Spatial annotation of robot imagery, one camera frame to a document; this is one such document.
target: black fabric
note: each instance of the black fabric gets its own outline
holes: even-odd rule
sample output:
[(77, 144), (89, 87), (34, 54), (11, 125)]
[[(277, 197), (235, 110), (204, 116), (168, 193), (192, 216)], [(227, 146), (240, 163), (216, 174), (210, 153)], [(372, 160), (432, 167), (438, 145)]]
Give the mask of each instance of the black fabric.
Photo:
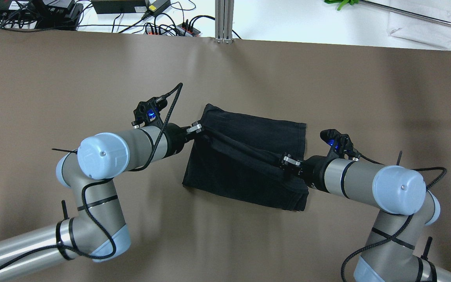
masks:
[(206, 105), (183, 184), (258, 205), (303, 211), (308, 188), (279, 168), (283, 153), (304, 157), (306, 124)]

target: black electronic device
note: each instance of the black electronic device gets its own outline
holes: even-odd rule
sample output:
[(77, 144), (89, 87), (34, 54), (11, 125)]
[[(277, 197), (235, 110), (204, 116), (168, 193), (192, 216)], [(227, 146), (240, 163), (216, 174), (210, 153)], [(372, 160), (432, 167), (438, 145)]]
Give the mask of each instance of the black electronic device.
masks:
[[(30, 1), (10, 1), (0, 0), (0, 13), (17, 11), (23, 6), (29, 4)], [(71, 11), (74, 7), (74, 0), (43, 0), (43, 4), (48, 9), (61, 9)]]
[(97, 14), (145, 13), (149, 0), (92, 0)]
[(37, 23), (37, 29), (60, 29), (75, 31), (79, 24), (83, 4), (77, 3), (70, 11), (49, 9), (50, 14), (42, 17)]
[(0, 24), (36, 23), (37, 29), (76, 30), (83, 4), (74, 0), (0, 0)]

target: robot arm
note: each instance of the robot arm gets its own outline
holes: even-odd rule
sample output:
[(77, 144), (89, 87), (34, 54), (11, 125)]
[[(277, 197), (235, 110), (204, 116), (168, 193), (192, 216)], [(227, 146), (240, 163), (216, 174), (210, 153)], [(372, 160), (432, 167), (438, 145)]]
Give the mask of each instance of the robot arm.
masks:
[(451, 282), (449, 271), (428, 261), (428, 248), (421, 258), (413, 255), (422, 228), (440, 215), (440, 203), (426, 190), (422, 175), (401, 166), (359, 162), (361, 153), (337, 130), (324, 130), (320, 136), (331, 145), (327, 156), (297, 161), (285, 154), (281, 167), (313, 189), (380, 209), (366, 246), (350, 255), (343, 268), (362, 252), (356, 282)]
[(161, 121), (159, 111), (166, 106), (170, 94), (140, 102), (134, 111), (135, 129), (88, 137), (76, 151), (59, 161), (57, 178), (72, 190), (78, 216), (68, 218), (64, 209), (64, 220), (56, 225), (1, 241), (0, 281), (79, 255), (104, 261), (129, 248), (130, 236), (112, 179), (124, 171), (140, 170), (140, 166), (145, 168), (150, 162), (177, 154), (201, 131), (199, 123), (179, 127)]

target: power adapter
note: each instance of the power adapter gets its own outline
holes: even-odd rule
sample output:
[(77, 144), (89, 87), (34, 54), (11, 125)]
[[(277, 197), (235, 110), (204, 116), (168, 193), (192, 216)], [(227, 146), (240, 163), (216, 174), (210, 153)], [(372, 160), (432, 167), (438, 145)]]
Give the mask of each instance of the power adapter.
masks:
[(159, 16), (166, 8), (170, 7), (170, 0), (156, 0), (149, 7), (147, 7), (150, 14), (155, 18)]

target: green object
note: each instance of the green object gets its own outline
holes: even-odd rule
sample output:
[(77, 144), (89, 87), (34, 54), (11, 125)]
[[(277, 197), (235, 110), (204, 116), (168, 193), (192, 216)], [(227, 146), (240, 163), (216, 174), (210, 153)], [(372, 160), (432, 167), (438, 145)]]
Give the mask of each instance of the green object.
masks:
[(340, 3), (339, 7), (337, 7), (337, 11), (340, 11), (347, 3), (354, 5), (358, 2), (359, 0), (325, 0), (325, 3), (327, 4)]

